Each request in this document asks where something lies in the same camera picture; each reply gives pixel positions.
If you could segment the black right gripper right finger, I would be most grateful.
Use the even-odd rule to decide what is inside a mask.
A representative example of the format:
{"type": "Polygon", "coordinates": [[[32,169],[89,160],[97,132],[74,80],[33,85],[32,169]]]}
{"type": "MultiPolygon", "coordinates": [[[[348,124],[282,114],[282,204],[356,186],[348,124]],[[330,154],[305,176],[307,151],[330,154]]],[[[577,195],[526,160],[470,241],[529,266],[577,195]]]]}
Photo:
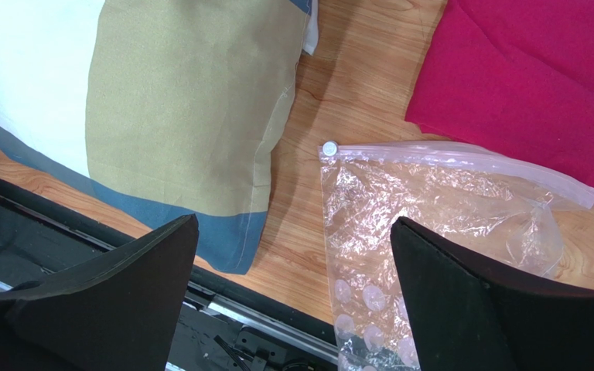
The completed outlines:
{"type": "Polygon", "coordinates": [[[391,247],[423,370],[594,370],[594,290],[519,270],[407,217],[391,247]]]}

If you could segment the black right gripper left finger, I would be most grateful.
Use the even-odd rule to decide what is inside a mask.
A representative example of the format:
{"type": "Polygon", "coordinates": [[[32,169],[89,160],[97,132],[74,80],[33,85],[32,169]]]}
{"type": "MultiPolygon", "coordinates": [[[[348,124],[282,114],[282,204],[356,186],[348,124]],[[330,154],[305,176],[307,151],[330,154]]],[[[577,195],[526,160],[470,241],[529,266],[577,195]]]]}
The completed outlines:
{"type": "Polygon", "coordinates": [[[198,238],[181,216],[0,292],[0,370],[165,369],[198,238]]]}

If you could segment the clear zip top bag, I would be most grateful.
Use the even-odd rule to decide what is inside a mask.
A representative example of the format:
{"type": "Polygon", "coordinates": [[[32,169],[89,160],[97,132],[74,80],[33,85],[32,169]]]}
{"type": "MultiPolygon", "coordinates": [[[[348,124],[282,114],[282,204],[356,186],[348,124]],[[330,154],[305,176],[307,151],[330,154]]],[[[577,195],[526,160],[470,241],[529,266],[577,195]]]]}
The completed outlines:
{"type": "Polygon", "coordinates": [[[399,217],[552,278],[564,250],[553,212],[594,206],[571,176],[454,141],[328,141],[319,160],[341,370],[421,367],[391,248],[399,217]]]}

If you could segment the striped beige blue pillow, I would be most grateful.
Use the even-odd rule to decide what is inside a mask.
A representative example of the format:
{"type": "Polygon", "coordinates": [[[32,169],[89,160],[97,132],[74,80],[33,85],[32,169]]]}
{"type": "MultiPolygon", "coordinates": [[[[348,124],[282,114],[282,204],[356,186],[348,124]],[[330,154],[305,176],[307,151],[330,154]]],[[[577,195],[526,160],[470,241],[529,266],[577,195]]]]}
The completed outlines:
{"type": "Polygon", "coordinates": [[[246,274],[316,1],[0,1],[0,150],[246,274]]]}

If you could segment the magenta folded cloth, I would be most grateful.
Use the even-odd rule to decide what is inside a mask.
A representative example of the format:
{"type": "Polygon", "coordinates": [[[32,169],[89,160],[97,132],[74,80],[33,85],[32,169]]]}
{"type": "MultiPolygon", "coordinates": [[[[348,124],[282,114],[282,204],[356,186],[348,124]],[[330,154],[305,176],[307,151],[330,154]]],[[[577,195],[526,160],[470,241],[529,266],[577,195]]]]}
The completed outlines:
{"type": "Polygon", "coordinates": [[[594,188],[594,1],[450,1],[405,119],[594,188]]]}

